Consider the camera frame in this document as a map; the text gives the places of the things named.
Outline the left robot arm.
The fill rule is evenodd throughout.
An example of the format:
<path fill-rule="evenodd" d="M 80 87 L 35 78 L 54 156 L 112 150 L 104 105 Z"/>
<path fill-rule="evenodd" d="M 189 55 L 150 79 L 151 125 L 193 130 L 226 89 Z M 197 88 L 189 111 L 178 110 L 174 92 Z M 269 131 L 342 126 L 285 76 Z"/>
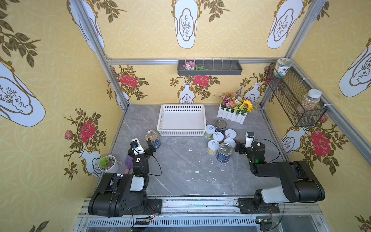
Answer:
<path fill-rule="evenodd" d="M 156 151 L 153 145 L 143 154 L 132 155 L 131 174 L 106 173 L 96 188 L 88 205 L 88 213 L 101 217 L 121 217 L 126 214 L 153 214 L 154 202 L 148 199 L 149 158 Z"/>

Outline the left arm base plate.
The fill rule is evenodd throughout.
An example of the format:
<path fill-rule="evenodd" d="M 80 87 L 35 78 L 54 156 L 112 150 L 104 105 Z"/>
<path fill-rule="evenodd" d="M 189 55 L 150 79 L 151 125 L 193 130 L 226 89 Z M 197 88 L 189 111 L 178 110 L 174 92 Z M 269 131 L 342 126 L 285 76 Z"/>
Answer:
<path fill-rule="evenodd" d="M 162 211 L 162 200 L 159 198 L 145 199 L 135 208 L 135 214 L 149 215 L 160 214 Z"/>

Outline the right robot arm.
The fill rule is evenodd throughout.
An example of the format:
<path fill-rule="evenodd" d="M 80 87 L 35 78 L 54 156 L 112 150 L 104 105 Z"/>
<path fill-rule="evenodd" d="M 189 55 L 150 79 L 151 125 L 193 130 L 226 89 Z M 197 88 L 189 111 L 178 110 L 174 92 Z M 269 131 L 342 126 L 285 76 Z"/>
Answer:
<path fill-rule="evenodd" d="M 254 195 L 257 205 L 283 203 L 316 203 L 325 199 L 325 190 L 305 161 L 265 161 L 265 145 L 253 141 L 250 147 L 236 143 L 235 151 L 246 155 L 250 171 L 257 177 L 280 179 L 280 185 L 258 189 Z"/>

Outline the white perforated plastic basket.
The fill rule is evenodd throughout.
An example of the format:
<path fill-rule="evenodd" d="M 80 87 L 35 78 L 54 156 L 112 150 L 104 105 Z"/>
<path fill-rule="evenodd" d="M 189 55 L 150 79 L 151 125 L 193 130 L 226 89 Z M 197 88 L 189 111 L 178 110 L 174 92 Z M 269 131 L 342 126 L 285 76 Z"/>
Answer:
<path fill-rule="evenodd" d="M 203 104 L 163 104 L 157 131 L 161 136 L 204 136 L 206 130 Z"/>

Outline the blue tin can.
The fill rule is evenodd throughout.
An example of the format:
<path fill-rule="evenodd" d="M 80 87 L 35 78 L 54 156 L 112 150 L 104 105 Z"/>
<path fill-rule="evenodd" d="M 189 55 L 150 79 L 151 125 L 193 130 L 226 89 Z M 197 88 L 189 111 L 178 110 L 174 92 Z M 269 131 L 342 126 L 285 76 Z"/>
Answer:
<path fill-rule="evenodd" d="M 149 130 L 146 133 L 145 139 L 147 143 L 151 143 L 151 145 L 155 148 L 158 149 L 161 145 L 160 138 L 159 138 L 159 133 L 156 130 Z"/>
<path fill-rule="evenodd" d="M 221 163 L 227 163 L 234 149 L 229 143 L 221 143 L 217 152 L 217 160 Z"/>

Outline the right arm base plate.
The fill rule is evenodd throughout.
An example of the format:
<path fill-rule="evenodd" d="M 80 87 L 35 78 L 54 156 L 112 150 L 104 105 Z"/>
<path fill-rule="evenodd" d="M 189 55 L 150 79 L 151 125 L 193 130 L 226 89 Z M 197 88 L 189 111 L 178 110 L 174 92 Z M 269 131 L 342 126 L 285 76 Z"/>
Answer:
<path fill-rule="evenodd" d="M 235 206 L 241 214 L 278 214 L 278 204 L 259 203 L 253 198 L 239 198 Z"/>

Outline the pink label white-lid can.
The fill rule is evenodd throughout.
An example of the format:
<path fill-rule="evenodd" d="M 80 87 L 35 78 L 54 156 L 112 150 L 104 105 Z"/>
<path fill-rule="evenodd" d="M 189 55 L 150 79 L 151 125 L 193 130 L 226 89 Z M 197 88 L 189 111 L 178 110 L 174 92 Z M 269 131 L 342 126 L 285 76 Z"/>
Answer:
<path fill-rule="evenodd" d="M 227 129 L 227 130 L 225 130 L 225 133 L 224 134 L 225 134 L 225 139 L 227 139 L 227 138 L 235 139 L 236 136 L 237 136 L 236 131 L 233 130 L 233 129 Z"/>

